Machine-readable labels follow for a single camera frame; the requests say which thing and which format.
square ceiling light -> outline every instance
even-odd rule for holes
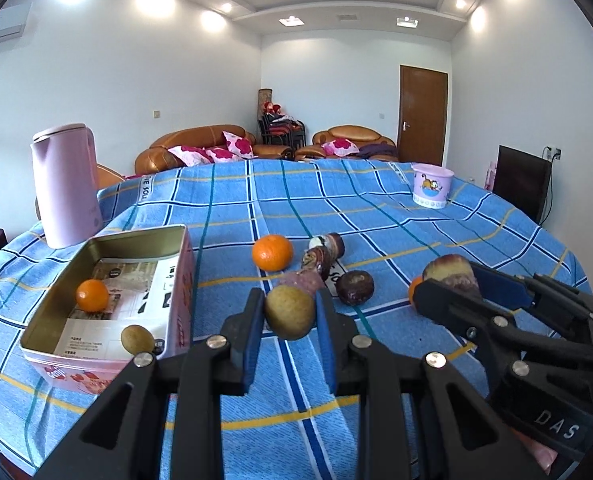
[[[417,28],[419,26],[419,20],[413,20],[408,18],[397,18],[397,27],[408,27],[408,28]]]
[[[302,22],[301,19],[296,16],[290,16],[289,18],[283,18],[282,20],[279,20],[279,21],[281,22],[282,25],[285,25],[286,27],[298,27],[299,25],[305,25],[305,23]]]

pink plastic bucket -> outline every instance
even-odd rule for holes
[[[413,170],[414,202],[432,209],[445,207],[454,172],[431,164],[413,164]]]

door frame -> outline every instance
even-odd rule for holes
[[[399,151],[399,143],[401,142],[401,133],[403,129],[403,69],[404,68],[416,68],[418,70],[427,70],[428,72],[437,72],[439,74],[446,75],[446,108],[443,111],[443,152],[441,153],[441,165],[445,163],[446,159],[446,145],[448,140],[448,109],[450,104],[450,75],[448,72],[443,70],[433,70],[431,68],[425,68],[422,66],[414,65],[399,65],[399,126],[397,130],[397,157]]]

newspaper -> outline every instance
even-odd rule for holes
[[[102,312],[87,313],[75,305],[65,322],[55,355],[83,359],[128,360],[121,332],[137,324],[154,336],[154,354],[165,350],[170,299],[179,255],[163,259],[104,258],[91,278],[108,287],[110,301]]]

television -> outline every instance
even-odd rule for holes
[[[545,208],[551,175],[552,163],[549,160],[499,146],[493,193],[538,224]]]

